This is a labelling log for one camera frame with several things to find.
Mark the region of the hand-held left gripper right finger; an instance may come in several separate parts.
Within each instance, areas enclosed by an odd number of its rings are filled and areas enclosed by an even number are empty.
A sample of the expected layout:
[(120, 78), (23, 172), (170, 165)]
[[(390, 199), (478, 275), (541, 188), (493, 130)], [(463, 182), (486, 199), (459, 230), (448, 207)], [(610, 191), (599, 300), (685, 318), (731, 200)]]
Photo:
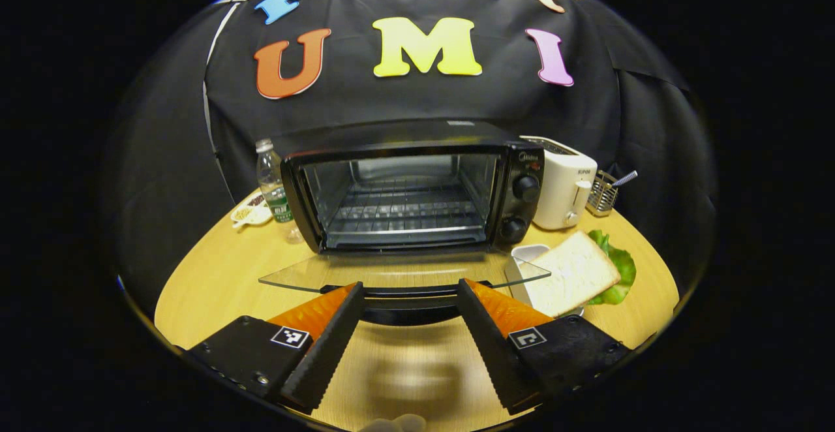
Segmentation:
[(500, 329), (497, 290), (477, 281), (457, 283), (457, 306), (488, 370), (501, 405), (518, 414), (540, 403), (561, 403), (600, 383), (632, 349), (579, 315)]

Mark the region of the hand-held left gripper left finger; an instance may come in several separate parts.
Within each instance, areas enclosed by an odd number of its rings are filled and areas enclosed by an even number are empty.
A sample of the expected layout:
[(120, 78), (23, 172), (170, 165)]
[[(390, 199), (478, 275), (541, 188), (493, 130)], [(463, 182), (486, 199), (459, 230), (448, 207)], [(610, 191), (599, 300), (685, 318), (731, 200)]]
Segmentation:
[(361, 281), (331, 290), (296, 307), (304, 321), (239, 316), (187, 355), (253, 396), (310, 414), (363, 315), (364, 295)]

